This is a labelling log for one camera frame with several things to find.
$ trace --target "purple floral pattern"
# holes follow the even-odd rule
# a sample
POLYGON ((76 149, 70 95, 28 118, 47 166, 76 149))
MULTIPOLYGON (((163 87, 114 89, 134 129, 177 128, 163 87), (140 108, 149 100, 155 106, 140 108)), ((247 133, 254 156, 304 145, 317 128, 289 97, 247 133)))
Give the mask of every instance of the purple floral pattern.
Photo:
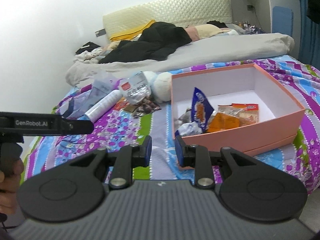
MULTIPOLYGON (((196 71, 203 68, 234 66, 241 64, 256 63, 277 79, 285 87, 297 92, 297 99, 306 107, 306 112, 298 130, 298 135, 294 143, 288 147, 289 153, 294 152, 294 157, 280 160, 278 168, 299 178, 306 186, 308 193, 311 193, 320 183, 320 106, 318 100, 320 95, 320 71, 312 66, 301 63, 286 61, 275 62, 271 59, 245 60, 227 63, 212 63, 199 65, 181 70, 182 72, 196 71)), ((87 86, 69 97, 79 95, 91 89, 87 86)), ((66 100, 61 101, 56 111, 66 100)), ((138 120, 123 111, 111 110, 103 115, 96 123, 94 133, 87 136, 66 136, 59 137, 54 141, 54 166, 82 155, 89 150, 98 147, 106 147, 109 150, 118 150, 121 146, 134 143, 137 140, 137 132, 140 126, 138 120)), ((48 138, 41 139, 34 147, 31 155, 28 156, 26 167, 26 177, 34 175, 34 166, 39 155, 41 145, 49 141, 48 138)), ((41 171, 52 166, 46 163, 41 164, 41 171)), ((216 182, 221 182, 219 170, 213 168, 216 182)))
POLYGON ((92 134, 59 137, 55 145, 55 165, 99 147, 118 151, 124 145, 136 143, 138 130, 138 122, 129 113, 123 110, 107 112, 95 122, 92 134))

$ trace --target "bed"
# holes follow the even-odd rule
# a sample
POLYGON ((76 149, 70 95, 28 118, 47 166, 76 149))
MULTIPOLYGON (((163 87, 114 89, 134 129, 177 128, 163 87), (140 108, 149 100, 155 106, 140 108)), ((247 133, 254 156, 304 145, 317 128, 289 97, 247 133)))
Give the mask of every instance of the bed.
MULTIPOLYGON (((167 21, 185 27, 189 24, 203 24, 209 20, 231 23, 232 15, 229 0, 160 0, 103 17, 108 35, 132 27, 143 19, 144 21, 150 19, 167 21)), ((57 111, 68 97, 90 90, 93 75, 101 69, 107 72, 112 71, 115 76, 121 78, 144 70, 170 71, 176 74, 255 62, 278 79, 306 107, 306 113, 294 143, 258 155, 256 158, 296 176, 305 184, 308 193, 311 193, 319 186, 320 181, 318 155, 320 150, 318 137, 320 132, 318 119, 320 115, 320 71, 286 55, 293 46, 292 38, 286 35, 244 35, 237 36, 237 39, 212 37, 201 41, 203 42, 194 42, 194 44, 201 43, 200 45, 191 47, 194 44, 190 44, 185 48, 179 48, 180 51, 178 49, 170 55, 167 62, 160 63, 162 65, 148 61, 72 66, 66 79, 69 84, 77 85, 79 89, 72 88, 71 94, 57 104, 54 111, 57 111), (222 43, 228 46, 224 50, 219 49, 222 43), (212 48, 212 44, 219 44, 219 46, 212 48), (244 47, 243 44, 248 46, 246 49, 239 48, 241 44, 241 47, 244 47), (200 55, 201 52, 204 52, 204 48, 207 50, 202 57, 200 55), (196 58, 189 57, 186 60, 177 58, 179 55, 186 56, 186 51, 194 53, 195 50, 198 55, 196 58)), ((119 104, 116 104, 95 122, 95 129, 91 135, 35 138, 30 154, 25 159, 26 169, 22 181, 98 147, 107 147, 115 151, 126 144, 141 143, 146 135, 150 135, 153 139, 150 166, 135 168, 134 179, 192 180, 192 170, 181 171, 177 167, 174 142, 169 132, 171 131, 170 103, 162 104, 161 108, 160 111, 152 114, 132 118, 129 113, 121 109, 119 104)), ((216 181, 221 181, 217 167, 213 167, 213 171, 216 181)))

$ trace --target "yellow cloth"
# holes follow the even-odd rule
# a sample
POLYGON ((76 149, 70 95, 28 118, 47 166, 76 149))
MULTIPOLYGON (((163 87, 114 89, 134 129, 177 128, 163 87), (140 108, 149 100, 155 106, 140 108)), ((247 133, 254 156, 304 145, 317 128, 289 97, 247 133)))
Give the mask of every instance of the yellow cloth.
POLYGON ((135 28, 132 28, 132 29, 129 29, 129 30, 125 30, 125 31, 122 31, 122 32, 114 33, 110 37, 110 40, 111 41, 131 40, 134 37, 138 36, 140 33, 142 33, 144 29, 149 28, 150 25, 155 23, 155 22, 156 22, 155 20, 151 20, 147 24, 140 25, 138 27, 135 27, 135 28))

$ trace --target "pink box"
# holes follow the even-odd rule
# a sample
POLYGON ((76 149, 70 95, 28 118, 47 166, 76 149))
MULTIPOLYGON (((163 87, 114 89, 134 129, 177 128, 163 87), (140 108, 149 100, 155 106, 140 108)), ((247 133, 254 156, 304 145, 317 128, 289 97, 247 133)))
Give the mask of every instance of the pink box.
POLYGON ((172 136, 174 122, 191 107, 194 87, 210 104, 259 104, 260 122, 239 128, 183 137, 187 145, 198 144, 211 151, 230 146, 250 156, 292 143, 305 108, 275 78, 256 64, 213 68, 172 76, 172 136))

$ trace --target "floral bedspread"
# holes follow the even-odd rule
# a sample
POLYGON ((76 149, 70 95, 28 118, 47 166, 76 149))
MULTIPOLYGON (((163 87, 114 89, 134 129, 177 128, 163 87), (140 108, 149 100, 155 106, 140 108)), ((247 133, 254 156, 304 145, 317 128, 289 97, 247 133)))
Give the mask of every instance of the floral bedspread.
MULTIPOLYGON (((257 159, 299 178, 311 193, 320 184, 320 71, 312 66, 294 61, 272 59, 236 61, 198 65, 172 71, 183 73, 208 68, 256 63, 281 82, 306 108, 306 112, 293 144, 256 156, 257 159)), ((84 87, 70 96, 91 89, 84 87)), ((170 104, 162 104, 162 110, 132 118, 116 104, 94 124, 90 135, 39 137, 25 159, 26 170, 22 181, 42 171, 82 155, 98 147, 116 151, 131 143, 141 144, 146 135, 152 141, 152 155, 148 168, 134 169, 135 179, 193 179, 193 171, 177 168, 174 143, 171 138, 170 104)), ((219 171, 213 168, 216 181, 221 181, 219 171)))

